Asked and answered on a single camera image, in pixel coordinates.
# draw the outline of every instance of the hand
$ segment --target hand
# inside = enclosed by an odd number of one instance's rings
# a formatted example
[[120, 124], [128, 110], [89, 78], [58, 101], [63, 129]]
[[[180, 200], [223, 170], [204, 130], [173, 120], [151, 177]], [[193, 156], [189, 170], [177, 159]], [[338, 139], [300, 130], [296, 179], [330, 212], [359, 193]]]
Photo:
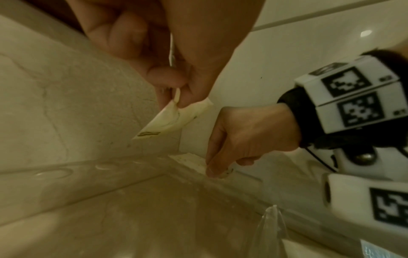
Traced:
[[[205, 99], [264, 0], [67, 0], [85, 33], [156, 88], [160, 108], [181, 88], [183, 108]], [[168, 62], [170, 31], [178, 69]]]
[[300, 140], [300, 128], [286, 104], [223, 108], [208, 144], [207, 175], [217, 177], [233, 162], [253, 165], [273, 150], [295, 150]]

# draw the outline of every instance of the water droplet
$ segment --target water droplet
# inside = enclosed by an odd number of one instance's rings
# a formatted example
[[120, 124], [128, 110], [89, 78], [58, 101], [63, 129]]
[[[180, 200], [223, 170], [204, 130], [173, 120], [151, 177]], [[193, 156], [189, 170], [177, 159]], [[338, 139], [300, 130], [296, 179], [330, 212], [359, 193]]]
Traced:
[[99, 170], [114, 170], [118, 169], [119, 165], [115, 162], [102, 162], [95, 165]]
[[69, 168], [57, 168], [57, 169], [49, 169], [49, 170], [42, 170], [35, 174], [35, 179], [38, 180], [45, 180], [45, 179], [59, 179], [64, 178], [73, 173], [73, 170]]

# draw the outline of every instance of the marble wall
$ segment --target marble wall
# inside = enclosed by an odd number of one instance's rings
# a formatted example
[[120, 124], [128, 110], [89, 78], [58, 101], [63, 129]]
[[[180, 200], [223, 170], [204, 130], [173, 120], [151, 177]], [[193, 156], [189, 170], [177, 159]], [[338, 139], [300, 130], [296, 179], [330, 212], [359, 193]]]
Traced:
[[0, 171], [177, 150], [179, 132], [130, 141], [158, 109], [125, 62], [19, 1], [0, 33]]

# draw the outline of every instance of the black cable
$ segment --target black cable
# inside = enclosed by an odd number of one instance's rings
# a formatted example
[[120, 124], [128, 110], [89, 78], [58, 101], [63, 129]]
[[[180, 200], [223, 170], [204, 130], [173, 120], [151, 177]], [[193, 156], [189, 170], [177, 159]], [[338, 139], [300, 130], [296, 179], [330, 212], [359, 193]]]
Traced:
[[404, 155], [406, 158], [408, 158], [408, 151], [406, 151], [404, 149], [404, 147], [396, 147], [396, 149], [399, 151], [399, 153], [401, 153], [402, 155]]
[[312, 155], [315, 159], [317, 159], [317, 161], [319, 161], [323, 166], [325, 166], [326, 168], [328, 168], [329, 170], [331, 170], [331, 172], [333, 173], [337, 173], [336, 170], [334, 170], [332, 167], [330, 167], [329, 165], [327, 165], [321, 158], [319, 158], [318, 156], [316, 156], [316, 154], [314, 154], [311, 150], [309, 150], [309, 148], [305, 148], [305, 150], [307, 152], [310, 153], [310, 155]]

